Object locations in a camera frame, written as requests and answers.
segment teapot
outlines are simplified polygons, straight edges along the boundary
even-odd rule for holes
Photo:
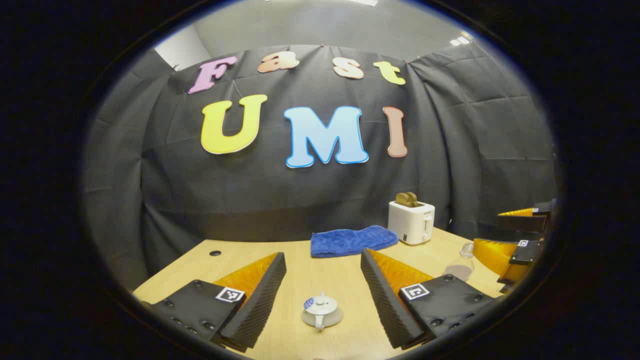
[[[302,311],[302,320],[322,331],[327,326],[332,326],[342,320],[342,310],[335,299],[328,297],[324,291],[320,296],[309,298],[305,301]]]

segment gray wall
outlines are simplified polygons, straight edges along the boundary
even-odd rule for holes
[[[376,6],[347,0],[236,1],[193,27],[212,58],[271,45],[325,44],[411,61],[451,46],[449,41],[461,36],[457,24],[421,4],[398,0],[380,0]],[[179,42],[173,48],[181,53],[191,40],[183,32],[173,41]],[[166,59],[167,49],[156,50]],[[180,63],[178,69],[199,62],[174,59],[170,65]]]

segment letter m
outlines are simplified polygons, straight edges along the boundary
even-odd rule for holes
[[[362,148],[358,118],[362,111],[353,106],[341,106],[333,112],[328,126],[324,126],[311,108],[287,109],[284,116],[291,121],[291,156],[287,166],[309,167],[314,157],[309,154],[308,143],[323,163],[328,163],[335,143],[340,140],[340,151],[335,160],[342,164],[363,163],[369,159]]]

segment glass bottle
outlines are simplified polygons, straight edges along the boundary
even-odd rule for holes
[[[474,243],[466,243],[460,250],[460,257],[447,265],[442,275],[451,274],[466,282],[474,271]]]

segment black curtain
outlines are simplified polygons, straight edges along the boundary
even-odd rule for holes
[[[293,51],[300,64],[257,71],[261,59]],[[124,74],[96,113],[84,159],[88,226],[107,264],[133,290],[204,239],[307,240],[332,229],[387,224],[388,202],[412,191],[436,207],[435,225],[466,238],[491,228],[498,212],[555,195],[551,135],[531,91],[503,61],[474,44],[409,64],[334,46],[242,51],[205,91],[187,94],[196,64],[172,74],[155,51]],[[358,61],[365,76],[333,71],[334,57]],[[374,62],[401,69],[385,80]],[[238,100],[267,95],[251,145],[213,155],[200,143],[202,108],[229,100],[224,135],[242,127]],[[288,168],[288,108],[308,106],[329,123],[339,106],[360,108],[369,160],[317,160]],[[382,107],[404,112],[407,156],[392,158]]]

